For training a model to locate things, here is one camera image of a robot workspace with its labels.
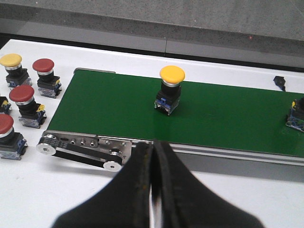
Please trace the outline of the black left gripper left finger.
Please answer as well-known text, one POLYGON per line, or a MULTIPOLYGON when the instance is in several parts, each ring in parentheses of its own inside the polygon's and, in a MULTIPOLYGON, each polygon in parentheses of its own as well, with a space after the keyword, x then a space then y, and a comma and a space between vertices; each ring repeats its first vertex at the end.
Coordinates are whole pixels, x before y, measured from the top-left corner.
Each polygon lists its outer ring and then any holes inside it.
POLYGON ((124 167, 97 194, 60 215, 54 228, 148 228, 153 146, 138 143, 124 167))

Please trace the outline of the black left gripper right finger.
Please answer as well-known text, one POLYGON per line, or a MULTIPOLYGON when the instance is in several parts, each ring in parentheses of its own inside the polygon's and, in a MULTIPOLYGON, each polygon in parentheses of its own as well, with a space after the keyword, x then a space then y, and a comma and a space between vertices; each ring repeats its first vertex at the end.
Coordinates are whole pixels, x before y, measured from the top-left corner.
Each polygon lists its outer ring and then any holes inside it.
POLYGON ((165 141, 153 142, 152 194, 161 198, 164 228, 263 227, 201 183, 165 141))

